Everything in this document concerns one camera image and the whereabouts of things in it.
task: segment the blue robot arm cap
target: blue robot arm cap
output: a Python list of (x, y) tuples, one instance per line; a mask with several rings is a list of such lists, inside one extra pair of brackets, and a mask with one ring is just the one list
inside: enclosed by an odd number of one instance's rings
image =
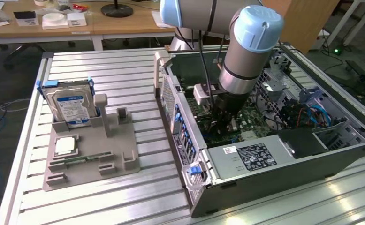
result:
[(254, 53), (268, 52), (279, 39), (283, 18), (264, 6), (247, 6), (239, 14), (234, 32), (238, 43)]

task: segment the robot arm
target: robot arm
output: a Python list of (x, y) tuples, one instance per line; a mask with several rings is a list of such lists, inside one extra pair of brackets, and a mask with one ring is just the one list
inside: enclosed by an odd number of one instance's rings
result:
[(230, 46), (218, 80), (224, 93), (218, 95), (212, 109), (222, 127), (230, 123), (247, 101), (283, 28), (282, 16), (256, 0), (248, 1), (251, 4), (238, 10), (239, 1), (230, 2), (163, 0), (160, 3), (164, 23), (230, 34)]

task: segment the blue hard drive label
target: blue hard drive label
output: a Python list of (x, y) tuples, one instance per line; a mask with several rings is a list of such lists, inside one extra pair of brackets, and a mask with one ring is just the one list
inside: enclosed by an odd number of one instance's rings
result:
[(81, 95), (57, 98), (59, 109), (64, 120), (69, 124), (88, 122), (88, 109), (83, 106), (84, 98)]
[(276, 161), (263, 143), (239, 148), (236, 151), (248, 171), (276, 165)]

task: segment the black lamp base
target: black lamp base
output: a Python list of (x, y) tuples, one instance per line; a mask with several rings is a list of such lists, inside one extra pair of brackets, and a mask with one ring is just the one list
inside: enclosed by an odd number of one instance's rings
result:
[(132, 15), (133, 9), (129, 6), (119, 4), (119, 8), (115, 8), (113, 4), (101, 7), (101, 13), (109, 17), (127, 17)]

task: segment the power supply label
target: power supply label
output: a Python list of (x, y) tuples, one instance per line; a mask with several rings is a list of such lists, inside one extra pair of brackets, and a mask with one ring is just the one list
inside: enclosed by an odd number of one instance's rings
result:
[(264, 146), (264, 143), (239, 148), (236, 151), (248, 171), (276, 165), (276, 161)]

